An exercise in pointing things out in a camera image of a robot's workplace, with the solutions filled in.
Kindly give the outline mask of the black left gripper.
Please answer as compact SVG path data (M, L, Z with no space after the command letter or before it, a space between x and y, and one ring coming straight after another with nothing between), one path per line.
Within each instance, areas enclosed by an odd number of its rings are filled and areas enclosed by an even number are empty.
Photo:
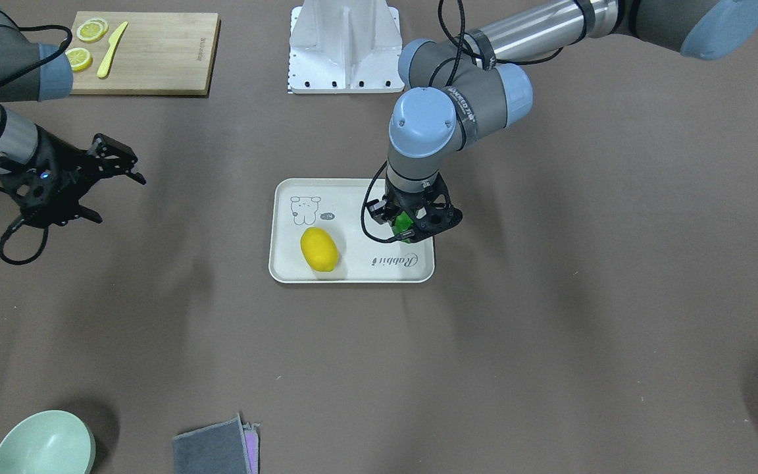
M393 224L401 212L406 212L413 220L412 241L430 239L457 226L463 219L463 212L451 203L450 193L440 173L436 175L433 183L419 186L415 192L406 192L394 186L390 174L387 174L382 199L367 201L365 209L377 224ZM399 241L394 235L388 239L380 239L367 230L365 235L378 243Z

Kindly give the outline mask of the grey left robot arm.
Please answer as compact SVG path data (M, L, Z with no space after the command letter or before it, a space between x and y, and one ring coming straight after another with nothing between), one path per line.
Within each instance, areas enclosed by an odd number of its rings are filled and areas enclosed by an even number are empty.
M479 29L461 24L438 43L413 40L398 74L406 91L389 120L389 148L378 200L360 217L388 224L384 243L416 243L458 225L440 165L516 123L534 94L524 67L547 62L587 38L624 35L683 57L712 61L758 28L758 1L550 1Z

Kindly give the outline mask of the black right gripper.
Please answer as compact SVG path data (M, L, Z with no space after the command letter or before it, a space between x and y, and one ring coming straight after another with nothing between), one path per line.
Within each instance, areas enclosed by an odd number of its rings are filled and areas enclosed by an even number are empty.
M14 154L0 152L0 167L8 171L0 181L30 227L62 226L78 219L102 224L99 213L79 203L98 180L126 175L147 183L135 170L138 156L133 149L103 133L96 133L87 151L41 128L37 138L36 150L25 164L16 162Z

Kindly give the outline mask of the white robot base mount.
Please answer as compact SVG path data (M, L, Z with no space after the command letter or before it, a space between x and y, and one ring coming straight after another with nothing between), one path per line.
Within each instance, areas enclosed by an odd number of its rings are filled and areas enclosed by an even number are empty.
M304 1L290 15L287 90L399 93L400 15L385 1Z

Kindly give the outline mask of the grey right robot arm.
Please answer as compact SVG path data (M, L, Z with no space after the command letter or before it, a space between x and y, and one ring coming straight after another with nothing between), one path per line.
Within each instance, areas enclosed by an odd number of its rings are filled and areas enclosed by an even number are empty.
M101 216L80 200L100 180L124 175L140 184L138 156L132 148L102 133L88 148L78 148L6 108L15 101L69 96L74 74L60 45L32 42L0 9L0 183L17 204L20 224L46 228L75 219L99 224Z

